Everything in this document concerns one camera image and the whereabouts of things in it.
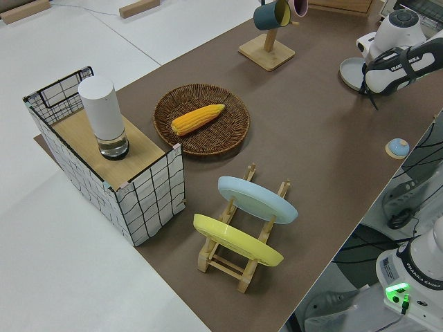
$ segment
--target wooden mug tree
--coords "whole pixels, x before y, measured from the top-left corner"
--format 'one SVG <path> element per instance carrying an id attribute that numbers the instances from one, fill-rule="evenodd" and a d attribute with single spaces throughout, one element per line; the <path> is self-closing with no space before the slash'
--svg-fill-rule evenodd
<path id="1" fill-rule="evenodd" d="M 298 22 L 291 21 L 290 24 L 297 26 Z M 239 52 L 267 71 L 273 71 L 296 54 L 289 47 L 275 40 L 278 29 L 268 30 L 266 34 L 241 45 Z"/>

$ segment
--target wooden block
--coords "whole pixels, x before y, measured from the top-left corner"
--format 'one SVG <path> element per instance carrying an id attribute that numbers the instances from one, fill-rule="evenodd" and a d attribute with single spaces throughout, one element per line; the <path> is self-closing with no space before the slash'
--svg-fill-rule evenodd
<path id="1" fill-rule="evenodd" d="M 264 49 L 265 41 L 266 34 L 260 35 L 241 45 L 239 52 L 267 71 L 273 71 L 296 54 L 293 50 L 276 40 L 273 43 L 272 50 L 267 52 Z"/>
<path id="2" fill-rule="evenodd" d="M 49 0 L 36 0 L 26 5 L 19 6 L 17 8 L 8 10 L 7 12 L 2 12 L 0 14 L 1 19 L 6 24 L 16 22 L 25 17 L 37 14 L 43 10 L 49 9 L 51 7 Z"/>
<path id="3" fill-rule="evenodd" d="M 373 0 L 310 0 L 309 8 L 368 16 Z"/>
<path id="4" fill-rule="evenodd" d="M 120 16 L 123 19 L 134 16 L 138 13 L 144 12 L 145 10 L 157 7 L 160 5 L 160 0 L 140 0 L 134 3 L 131 3 L 128 6 L 120 8 L 118 11 L 120 12 Z"/>
<path id="5" fill-rule="evenodd" d="M 122 160 L 107 160 L 98 150 L 96 137 L 82 109 L 53 125 L 54 130 L 114 190 L 150 166 L 165 152 L 123 117 L 129 153 Z"/>

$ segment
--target blue plate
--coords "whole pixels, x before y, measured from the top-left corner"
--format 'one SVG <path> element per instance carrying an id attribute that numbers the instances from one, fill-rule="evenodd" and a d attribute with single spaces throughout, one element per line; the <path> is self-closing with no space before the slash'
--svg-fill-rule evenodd
<path id="1" fill-rule="evenodd" d="M 234 199 L 236 207 L 257 218 L 270 221 L 275 216 L 275 223 L 291 223 L 298 216 L 297 210 L 288 201 L 255 183 L 222 176 L 218 187 L 227 201 Z"/>

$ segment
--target black grid pattern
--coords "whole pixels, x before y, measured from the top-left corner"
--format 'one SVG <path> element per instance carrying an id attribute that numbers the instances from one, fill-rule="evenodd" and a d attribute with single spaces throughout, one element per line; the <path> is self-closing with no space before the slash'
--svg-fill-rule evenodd
<path id="1" fill-rule="evenodd" d="M 135 245 L 154 236 L 185 207 L 181 147 L 156 161 L 116 196 Z"/>
<path id="2" fill-rule="evenodd" d="M 52 125 L 69 114 L 83 108 L 78 94 L 78 84 L 92 76 L 91 67 L 86 67 L 52 83 L 24 98 L 43 120 Z"/>
<path id="3" fill-rule="evenodd" d="M 25 97 L 24 102 L 72 184 L 131 244 L 138 246 L 185 208 L 181 146 L 174 147 L 115 192 L 51 126 L 83 107 L 78 84 L 91 75 L 91 67 L 81 69 Z"/>

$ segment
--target white table surface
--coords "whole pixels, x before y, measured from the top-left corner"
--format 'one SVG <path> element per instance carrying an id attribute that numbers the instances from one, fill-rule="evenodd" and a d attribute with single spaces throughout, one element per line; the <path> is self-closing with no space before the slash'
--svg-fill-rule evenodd
<path id="1" fill-rule="evenodd" d="M 21 100 L 84 66 L 118 90 L 257 6 L 165 0 L 116 16 L 132 2 L 54 0 L 32 17 L 0 21 L 0 331 L 208 330 L 33 140 L 39 132 Z"/>

